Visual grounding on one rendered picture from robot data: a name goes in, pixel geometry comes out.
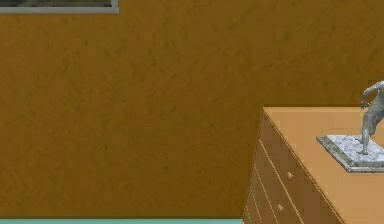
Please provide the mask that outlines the brown wooden chest of drawers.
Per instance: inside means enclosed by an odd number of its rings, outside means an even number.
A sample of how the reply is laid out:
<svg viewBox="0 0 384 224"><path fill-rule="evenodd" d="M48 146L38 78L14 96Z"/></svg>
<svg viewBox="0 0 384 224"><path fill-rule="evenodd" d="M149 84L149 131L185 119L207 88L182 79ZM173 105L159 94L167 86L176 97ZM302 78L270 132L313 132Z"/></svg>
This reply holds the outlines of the brown wooden chest of drawers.
<svg viewBox="0 0 384 224"><path fill-rule="evenodd" d="M356 135L357 107L265 107L242 224L384 224L384 173L348 173L317 141Z"/></svg>

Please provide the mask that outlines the grey figure statue on base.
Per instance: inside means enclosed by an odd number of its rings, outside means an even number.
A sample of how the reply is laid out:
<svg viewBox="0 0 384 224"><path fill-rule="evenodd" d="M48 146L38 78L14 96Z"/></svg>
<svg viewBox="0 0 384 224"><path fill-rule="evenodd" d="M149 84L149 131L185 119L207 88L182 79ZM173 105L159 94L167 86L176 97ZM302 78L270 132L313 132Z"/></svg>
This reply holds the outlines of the grey figure statue on base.
<svg viewBox="0 0 384 224"><path fill-rule="evenodd" d="M384 148L372 140L384 120L384 81L366 88L360 135L324 135L316 140L347 173L384 173Z"/></svg>

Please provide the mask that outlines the grey framed wall picture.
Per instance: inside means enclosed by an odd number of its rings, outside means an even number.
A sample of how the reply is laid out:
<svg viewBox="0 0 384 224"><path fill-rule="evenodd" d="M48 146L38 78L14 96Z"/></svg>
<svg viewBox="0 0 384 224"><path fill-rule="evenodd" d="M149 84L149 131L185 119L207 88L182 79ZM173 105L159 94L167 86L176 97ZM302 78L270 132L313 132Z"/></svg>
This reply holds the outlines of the grey framed wall picture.
<svg viewBox="0 0 384 224"><path fill-rule="evenodd" d="M0 13L118 13L119 0L0 0Z"/></svg>

